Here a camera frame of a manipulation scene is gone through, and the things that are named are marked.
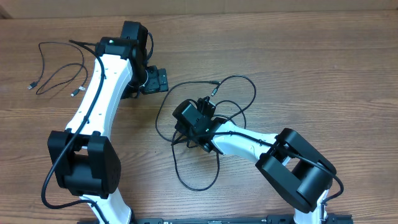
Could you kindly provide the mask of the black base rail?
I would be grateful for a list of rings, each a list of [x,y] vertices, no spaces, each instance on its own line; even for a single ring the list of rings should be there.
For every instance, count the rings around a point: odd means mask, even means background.
[[[78,221],[77,224],[99,224],[100,221]],[[139,224],[293,224],[293,215],[268,215],[263,218],[212,218],[212,219],[172,219],[141,218],[137,219]],[[351,215],[329,214],[326,224],[353,224]]]

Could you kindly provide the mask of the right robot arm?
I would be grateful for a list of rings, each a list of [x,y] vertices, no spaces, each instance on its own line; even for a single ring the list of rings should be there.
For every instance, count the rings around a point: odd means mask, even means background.
[[[277,193],[295,209],[295,223],[326,223],[327,194],[336,169],[298,132],[284,128],[262,134],[215,116],[209,97],[180,103],[173,112],[181,133],[173,144],[194,142],[206,152],[235,155],[253,162]]]

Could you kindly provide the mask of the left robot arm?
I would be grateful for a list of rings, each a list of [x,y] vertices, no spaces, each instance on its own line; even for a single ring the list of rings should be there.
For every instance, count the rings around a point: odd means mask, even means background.
[[[134,212],[118,189],[121,161],[111,141],[113,120],[122,99],[169,90],[165,69],[150,66],[152,35],[139,22],[125,21],[119,37],[102,37],[90,50],[96,60],[81,105],[64,131],[52,131],[47,147],[52,167],[41,197],[51,209],[46,190],[51,177],[79,199],[67,207],[88,204],[97,223],[136,223]]]

